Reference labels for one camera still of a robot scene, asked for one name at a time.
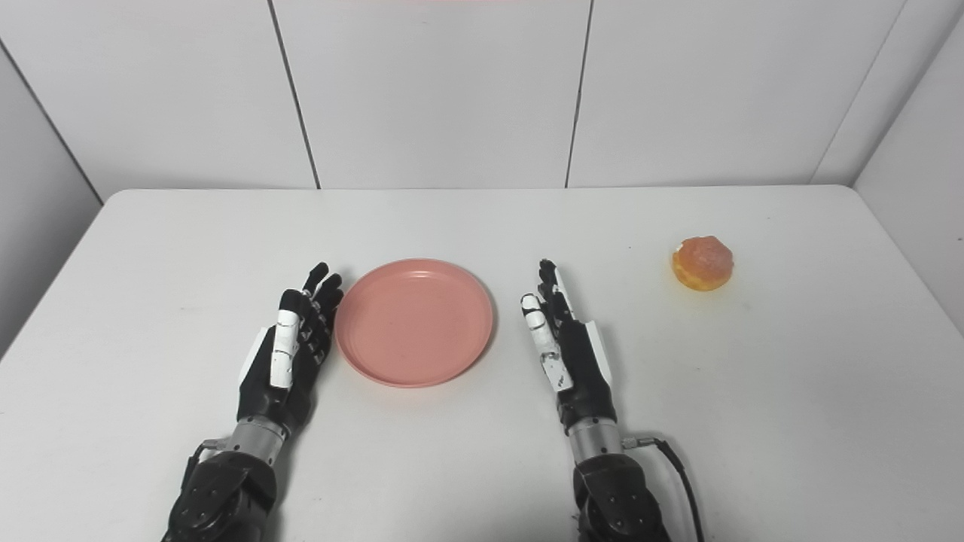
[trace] white table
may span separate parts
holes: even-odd
[[[712,293],[670,271],[698,234],[736,255]],[[403,257],[474,273],[492,345],[422,390],[333,355],[281,461],[275,540],[575,539],[570,452],[517,306],[540,257],[601,326],[621,426],[687,463],[708,540],[962,536],[964,339],[855,193],[785,186],[121,193],[0,363],[0,537],[159,539],[186,456],[234,426],[282,290],[318,260],[350,284]],[[657,454],[635,456],[692,540]]]

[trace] white wall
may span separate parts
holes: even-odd
[[[960,4],[597,0],[570,186],[849,183]]]
[[[265,0],[0,0],[0,38],[105,199],[314,186]]]
[[[562,187],[589,0],[283,0],[322,188]]]
[[[98,209],[0,49],[0,355]]]
[[[964,332],[964,22],[855,187]]]

